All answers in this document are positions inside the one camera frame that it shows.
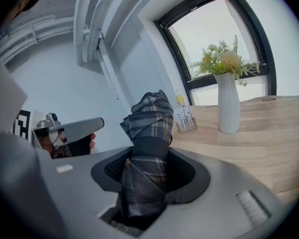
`wooden tabletop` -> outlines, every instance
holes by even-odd
[[[178,133],[174,124],[171,147],[234,163],[285,203],[299,196],[299,97],[269,96],[241,102],[241,124],[235,134],[218,129],[217,106],[191,109],[197,130]]]

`folded umbrella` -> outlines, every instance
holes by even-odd
[[[128,226],[145,229],[166,208],[173,108],[165,93],[146,93],[121,127],[134,144],[121,176],[123,219]]]

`black window frame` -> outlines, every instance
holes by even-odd
[[[199,77],[196,80],[191,80],[191,75],[186,65],[185,59],[168,28],[187,14],[212,1],[214,0],[185,0],[176,7],[172,8],[159,20],[154,21],[175,60],[190,105],[193,105],[190,90],[210,86],[216,84],[217,82],[213,75],[206,75]],[[275,96],[277,95],[276,69],[273,53],[267,35],[259,19],[257,18],[256,14],[251,9],[246,0],[229,1],[232,3],[237,13],[243,19],[254,42],[257,55],[260,61],[260,73],[257,73],[257,75],[267,75],[268,96]],[[248,74],[243,75],[241,78],[244,79],[250,77],[255,76],[252,74]]]

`window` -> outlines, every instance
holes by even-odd
[[[246,87],[238,86],[241,101],[276,94],[276,72],[269,42],[248,6],[245,0],[185,0],[155,22],[175,59],[191,104],[217,104],[214,76],[197,76],[190,65],[202,59],[201,48],[209,44],[225,40],[232,47],[235,35],[238,54],[244,63],[260,62],[262,76],[243,76],[253,79],[247,80]]]

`vase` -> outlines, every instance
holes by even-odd
[[[240,124],[240,102],[235,78],[231,73],[214,76],[218,83],[219,129],[224,133],[235,133]]]

